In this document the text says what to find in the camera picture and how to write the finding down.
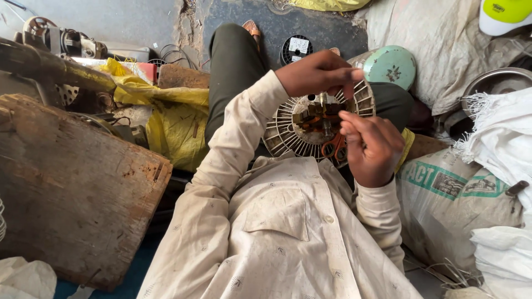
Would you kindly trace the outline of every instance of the yellow plastic bag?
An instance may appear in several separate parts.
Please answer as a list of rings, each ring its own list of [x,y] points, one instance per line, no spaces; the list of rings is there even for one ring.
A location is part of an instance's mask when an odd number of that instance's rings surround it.
[[[315,11],[352,11],[368,2],[370,0],[292,0],[290,4]]]
[[[209,90],[160,89],[132,74],[114,59],[108,59],[101,70],[111,74],[117,85],[116,102],[153,107],[146,124],[150,150],[167,157],[177,169],[195,172],[207,154],[204,132]]]

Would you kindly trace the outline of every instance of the wooden plank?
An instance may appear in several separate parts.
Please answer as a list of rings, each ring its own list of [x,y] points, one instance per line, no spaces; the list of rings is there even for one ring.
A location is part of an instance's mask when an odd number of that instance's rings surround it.
[[[159,70],[159,84],[162,89],[174,87],[209,88],[211,75],[177,64],[162,65]]]
[[[172,165],[22,95],[0,96],[0,259],[49,263],[58,277],[121,283]]]

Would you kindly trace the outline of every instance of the foot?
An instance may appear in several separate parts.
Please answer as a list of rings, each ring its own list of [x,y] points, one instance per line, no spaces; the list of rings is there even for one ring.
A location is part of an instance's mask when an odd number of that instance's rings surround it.
[[[333,52],[334,54],[340,56],[340,49],[337,47],[330,48],[329,51]]]
[[[253,22],[252,20],[246,21],[242,25],[242,27],[244,27],[244,29],[246,29],[253,36],[253,39],[255,39],[258,45],[259,40],[261,39],[261,32],[259,31],[259,28],[255,24],[255,22]]]

